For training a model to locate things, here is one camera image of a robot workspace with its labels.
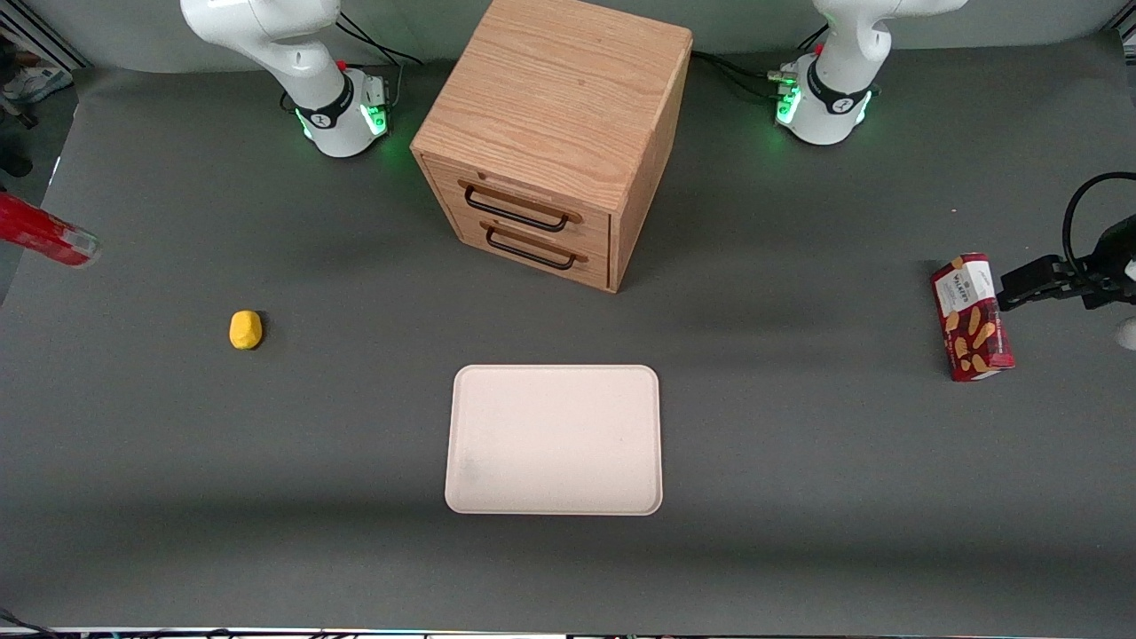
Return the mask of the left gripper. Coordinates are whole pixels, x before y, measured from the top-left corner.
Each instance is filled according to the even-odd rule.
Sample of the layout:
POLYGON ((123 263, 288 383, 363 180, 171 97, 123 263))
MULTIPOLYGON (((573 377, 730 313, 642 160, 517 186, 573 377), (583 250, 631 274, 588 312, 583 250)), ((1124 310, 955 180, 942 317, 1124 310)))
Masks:
POLYGON ((1135 216, 1108 227, 1095 248, 1076 257, 1072 247, 1072 213, 1063 218, 1063 252, 1075 279, 1066 279, 1066 262, 1059 256, 1043 256, 1001 276, 999 312, 1013 312, 1024 304, 1063 300, 1081 294, 1087 309, 1112 302, 1133 304, 1133 259, 1135 259, 1135 216))

